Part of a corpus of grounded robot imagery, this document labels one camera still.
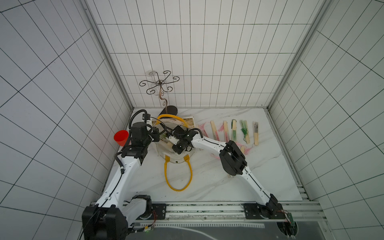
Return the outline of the green tasselled folding fan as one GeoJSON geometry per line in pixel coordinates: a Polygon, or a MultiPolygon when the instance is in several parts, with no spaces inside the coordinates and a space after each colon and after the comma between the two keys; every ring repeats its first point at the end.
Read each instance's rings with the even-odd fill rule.
{"type": "Polygon", "coordinates": [[[240,120],[240,125],[241,125],[241,131],[244,135],[244,141],[247,144],[250,144],[250,136],[249,136],[249,129],[248,129],[248,123],[246,120],[240,120]]]}

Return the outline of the pink tasselled folding fan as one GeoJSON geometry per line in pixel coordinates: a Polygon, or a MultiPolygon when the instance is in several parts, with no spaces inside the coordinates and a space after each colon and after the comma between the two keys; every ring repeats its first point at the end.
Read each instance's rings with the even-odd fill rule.
{"type": "Polygon", "coordinates": [[[223,121],[223,124],[219,128],[219,132],[224,133],[225,142],[228,142],[230,140],[229,128],[228,128],[228,122],[227,121],[223,121]]]}

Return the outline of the light green folding fan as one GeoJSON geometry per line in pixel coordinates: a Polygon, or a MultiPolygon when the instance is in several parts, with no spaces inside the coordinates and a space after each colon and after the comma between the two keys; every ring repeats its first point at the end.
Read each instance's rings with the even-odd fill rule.
{"type": "Polygon", "coordinates": [[[232,138],[231,138],[231,140],[236,143],[237,142],[237,121],[235,119],[232,119],[231,129],[232,129],[232,138]]]}

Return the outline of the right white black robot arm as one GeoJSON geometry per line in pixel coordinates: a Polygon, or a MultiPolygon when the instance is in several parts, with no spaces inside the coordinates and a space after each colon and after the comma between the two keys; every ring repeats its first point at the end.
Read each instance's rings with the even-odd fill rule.
{"type": "Polygon", "coordinates": [[[167,134],[173,143],[172,149],[180,155],[188,149],[201,149],[220,158],[224,171],[230,176],[239,175],[256,193],[256,208],[264,219],[272,217],[287,218],[277,198],[267,191],[248,167],[246,157],[234,141],[220,142],[203,136],[198,128],[183,130],[177,126],[167,134]]]}

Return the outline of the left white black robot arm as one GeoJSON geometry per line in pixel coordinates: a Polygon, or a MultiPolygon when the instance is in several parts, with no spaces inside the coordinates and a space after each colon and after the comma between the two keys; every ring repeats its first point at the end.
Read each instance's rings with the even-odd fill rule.
{"type": "Polygon", "coordinates": [[[126,200],[126,195],[154,139],[150,121],[129,127],[129,138],[115,155],[119,168],[102,196],[83,211],[80,240],[124,240],[134,232],[132,224],[138,217],[147,218],[152,214],[150,196],[136,195],[126,200]]]}

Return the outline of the white canvas tote bag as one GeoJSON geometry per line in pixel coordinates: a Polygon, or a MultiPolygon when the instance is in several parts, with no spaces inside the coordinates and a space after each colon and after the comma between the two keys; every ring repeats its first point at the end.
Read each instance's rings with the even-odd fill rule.
{"type": "Polygon", "coordinates": [[[160,141],[156,143],[157,151],[160,157],[165,160],[164,174],[165,180],[170,189],[175,192],[184,191],[193,179],[193,170],[191,165],[191,156],[195,150],[192,147],[186,147],[179,143],[179,139],[173,134],[182,134],[195,127],[193,117],[178,117],[171,114],[160,114],[156,119],[152,120],[153,127],[167,129],[160,135],[160,141]],[[181,189],[174,188],[168,179],[168,164],[187,163],[190,170],[190,179],[188,183],[181,189]]]}

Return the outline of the grey pink folding fan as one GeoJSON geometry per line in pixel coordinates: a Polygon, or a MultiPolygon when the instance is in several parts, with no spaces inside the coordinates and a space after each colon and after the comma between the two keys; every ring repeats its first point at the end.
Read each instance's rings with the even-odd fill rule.
{"type": "Polygon", "coordinates": [[[259,145],[259,123],[253,122],[254,145],[259,145]]]}

